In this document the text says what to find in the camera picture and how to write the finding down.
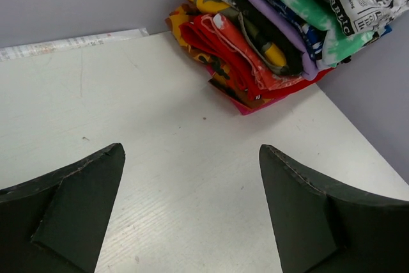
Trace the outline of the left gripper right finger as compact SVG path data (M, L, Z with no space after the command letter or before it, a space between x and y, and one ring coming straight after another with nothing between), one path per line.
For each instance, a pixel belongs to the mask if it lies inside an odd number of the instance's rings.
M264 144L259 165L283 272L407 272L408 202L352 187Z

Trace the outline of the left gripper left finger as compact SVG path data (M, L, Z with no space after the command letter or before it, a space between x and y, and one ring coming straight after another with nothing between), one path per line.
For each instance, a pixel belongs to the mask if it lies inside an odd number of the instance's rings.
M1 272L94 272L125 165L120 143L1 190Z

